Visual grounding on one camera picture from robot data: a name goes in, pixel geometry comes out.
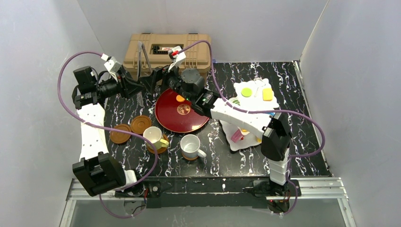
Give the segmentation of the white three-tier cake stand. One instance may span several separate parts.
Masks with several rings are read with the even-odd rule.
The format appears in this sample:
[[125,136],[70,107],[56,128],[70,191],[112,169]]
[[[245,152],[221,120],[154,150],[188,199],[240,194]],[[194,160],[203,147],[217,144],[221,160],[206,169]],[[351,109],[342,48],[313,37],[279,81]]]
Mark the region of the white three-tier cake stand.
[[[241,90],[245,87],[251,88],[253,93],[250,97],[243,97],[241,95]],[[264,88],[272,88],[268,79],[256,78],[252,81],[235,83],[234,88],[237,96],[229,99],[229,102],[240,106],[241,109],[249,111],[264,111],[278,109],[279,104],[277,98],[274,96],[272,101],[266,102],[262,99],[262,90]],[[239,151],[241,149],[246,149],[249,147],[260,145],[262,140],[256,137],[254,134],[245,130],[244,128],[234,126],[225,121],[220,121],[223,132],[228,141],[231,151]],[[237,143],[231,141],[231,136],[236,130],[242,130],[243,140],[239,140]]]

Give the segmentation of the orange round cookie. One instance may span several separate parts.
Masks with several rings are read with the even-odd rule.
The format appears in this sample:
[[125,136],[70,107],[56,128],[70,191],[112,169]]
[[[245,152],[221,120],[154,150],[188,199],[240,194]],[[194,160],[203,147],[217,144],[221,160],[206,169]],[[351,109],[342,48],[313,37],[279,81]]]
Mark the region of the orange round cookie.
[[176,101],[179,102],[179,103],[182,103],[182,102],[184,102],[184,101],[186,100],[184,97],[182,97],[182,96],[180,96],[180,95],[177,95],[175,99],[176,99]]

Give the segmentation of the pink rectangular cake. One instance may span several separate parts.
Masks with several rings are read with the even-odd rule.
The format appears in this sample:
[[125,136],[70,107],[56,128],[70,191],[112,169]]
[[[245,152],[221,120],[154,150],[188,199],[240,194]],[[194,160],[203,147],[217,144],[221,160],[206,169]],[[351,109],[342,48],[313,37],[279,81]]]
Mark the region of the pink rectangular cake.
[[242,130],[238,129],[234,132],[234,134],[231,136],[231,141],[233,141],[234,143],[237,143],[239,140],[243,140],[243,134],[242,134]]

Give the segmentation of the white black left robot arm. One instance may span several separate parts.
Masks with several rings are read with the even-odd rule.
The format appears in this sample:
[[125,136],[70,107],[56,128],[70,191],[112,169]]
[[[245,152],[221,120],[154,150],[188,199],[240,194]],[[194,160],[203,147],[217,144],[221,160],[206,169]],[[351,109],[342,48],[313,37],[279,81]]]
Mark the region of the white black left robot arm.
[[123,191],[136,183],[137,177],[109,153],[104,130],[105,100],[115,95],[129,99],[145,88],[132,81],[123,67],[117,70],[116,79],[102,82],[90,66],[74,70],[73,74],[78,82],[73,95],[81,121],[82,145],[79,161],[72,165],[72,171],[90,196]]

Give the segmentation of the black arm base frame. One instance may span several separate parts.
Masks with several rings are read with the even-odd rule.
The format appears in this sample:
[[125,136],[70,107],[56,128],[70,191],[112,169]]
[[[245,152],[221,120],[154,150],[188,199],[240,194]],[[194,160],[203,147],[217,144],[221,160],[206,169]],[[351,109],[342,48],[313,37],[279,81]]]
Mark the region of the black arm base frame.
[[140,198],[148,209],[167,207],[251,207],[286,212],[301,196],[297,180],[283,186],[269,177],[150,177],[117,198]]

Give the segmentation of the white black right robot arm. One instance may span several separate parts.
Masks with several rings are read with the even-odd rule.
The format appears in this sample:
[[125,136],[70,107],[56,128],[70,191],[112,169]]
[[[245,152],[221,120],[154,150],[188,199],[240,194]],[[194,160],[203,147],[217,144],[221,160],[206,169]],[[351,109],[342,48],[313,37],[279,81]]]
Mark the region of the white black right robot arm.
[[197,114],[225,121],[260,138],[261,152],[273,165],[270,168],[270,181],[278,185],[288,182],[292,134],[281,113],[271,116],[267,113],[241,111],[239,106],[223,100],[222,95],[205,88],[205,79],[196,69],[185,69],[179,73],[177,67],[171,70],[156,68],[150,75],[140,76],[138,81],[150,93],[154,92],[157,82],[160,81],[163,89],[170,88],[190,101],[191,108]]

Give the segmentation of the small light wooden coaster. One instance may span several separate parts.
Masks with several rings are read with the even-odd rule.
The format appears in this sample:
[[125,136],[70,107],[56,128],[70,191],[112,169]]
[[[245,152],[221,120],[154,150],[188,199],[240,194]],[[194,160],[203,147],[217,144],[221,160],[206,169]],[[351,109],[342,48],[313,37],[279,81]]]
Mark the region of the small light wooden coaster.
[[186,157],[186,156],[183,156],[183,157],[184,157],[184,159],[189,160],[189,161],[193,161],[193,160],[198,159],[198,157],[192,157],[192,158]]

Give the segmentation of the orange square cake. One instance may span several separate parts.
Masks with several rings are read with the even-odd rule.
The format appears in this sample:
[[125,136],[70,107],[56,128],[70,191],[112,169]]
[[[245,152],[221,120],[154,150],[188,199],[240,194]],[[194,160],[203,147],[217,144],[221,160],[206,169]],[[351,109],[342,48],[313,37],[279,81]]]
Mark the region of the orange square cake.
[[262,90],[262,99],[263,101],[269,102],[272,101],[274,98],[273,90],[272,88],[264,88]]

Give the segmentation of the white mug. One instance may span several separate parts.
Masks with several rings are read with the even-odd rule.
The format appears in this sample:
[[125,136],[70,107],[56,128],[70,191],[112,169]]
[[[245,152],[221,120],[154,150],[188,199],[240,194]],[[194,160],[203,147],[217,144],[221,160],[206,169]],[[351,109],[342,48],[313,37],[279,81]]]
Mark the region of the white mug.
[[185,135],[180,140],[182,155],[186,157],[201,157],[205,158],[207,154],[201,150],[200,139],[193,134]]

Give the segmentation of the green round macaron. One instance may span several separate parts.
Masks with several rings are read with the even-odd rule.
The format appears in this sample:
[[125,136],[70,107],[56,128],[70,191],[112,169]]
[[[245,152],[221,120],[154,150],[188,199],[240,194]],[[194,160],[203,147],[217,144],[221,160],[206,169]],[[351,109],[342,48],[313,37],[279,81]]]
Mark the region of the green round macaron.
[[252,95],[253,91],[251,88],[245,87],[241,90],[241,95],[243,97],[250,97]]

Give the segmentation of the pale yellow mug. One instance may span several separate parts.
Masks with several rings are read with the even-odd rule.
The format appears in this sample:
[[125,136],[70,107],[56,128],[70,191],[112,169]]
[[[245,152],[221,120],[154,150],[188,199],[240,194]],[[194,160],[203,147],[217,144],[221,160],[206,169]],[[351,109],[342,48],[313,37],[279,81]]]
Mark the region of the pale yellow mug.
[[163,133],[158,127],[151,126],[145,129],[143,137],[150,141],[150,143],[146,142],[149,148],[152,148],[152,145],[154,145],[155,148],[159,150],[169,146],[169,141],[164,139]]

